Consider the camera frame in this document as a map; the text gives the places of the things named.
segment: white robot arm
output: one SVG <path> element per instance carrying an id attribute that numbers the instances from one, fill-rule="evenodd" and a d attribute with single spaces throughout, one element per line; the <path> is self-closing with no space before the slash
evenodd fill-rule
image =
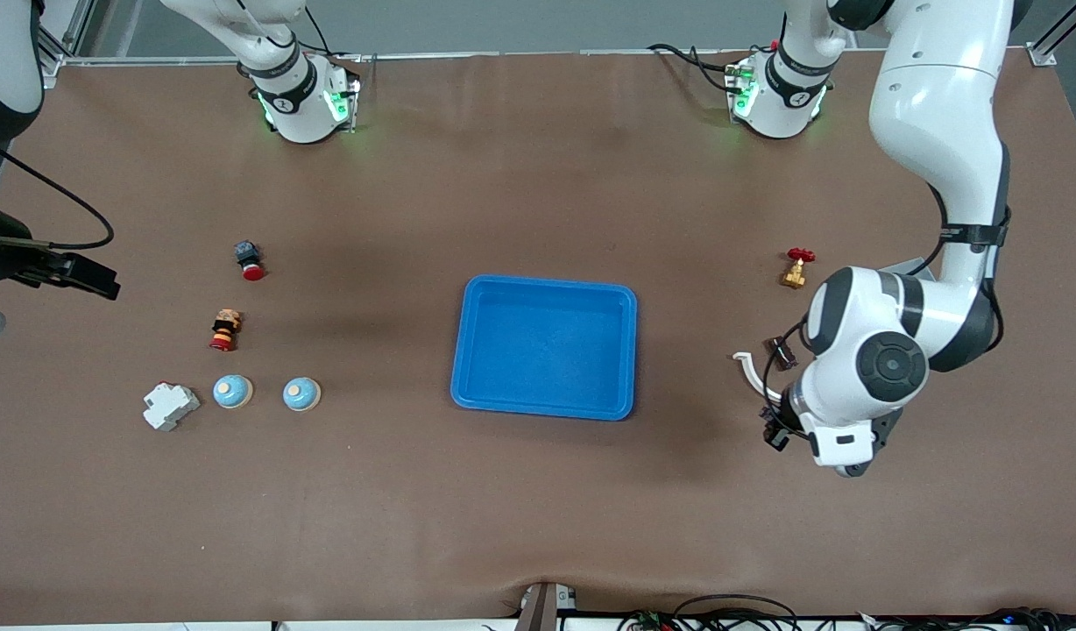
<path id="1" fill-rule="evenodd" d="M 305 55 L 287 26 L 305 0 L 161 0 L 238 56 L 270 127 L 293 143 L 316 143 L 354 125 L 358 76 Z"/>
<path id="2" fill-rule="evenodd" d="M 892 40 L 872 98 L 872 132 L 931 185 L 943 214 L 939 280 L 844 267 L 819 286 L 805 329 L 815 362 L 771 411 L 773 446 L 805 436 L 816 463 L 860 475 L 928 369 L 959 368 L 991 347 L 1009 184 L 992 100 L 1013 4 L 790 0 L 778 50 L 758 53 L 734 78 L 742 88 L 731 97 L 734 115 L 765 136 L 798 134 L 818 110 L 846 27 L 883 24 Z"/>

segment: blue plastic tray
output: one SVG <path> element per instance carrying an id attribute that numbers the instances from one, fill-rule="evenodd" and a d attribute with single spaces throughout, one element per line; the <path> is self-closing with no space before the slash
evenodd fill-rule
<path id="1" fill-rule="evenodd" d="M 635 294 L 575 280 L 477 276 L 451 394 L 473 410 L 619 421 L 635 395 Z"/>

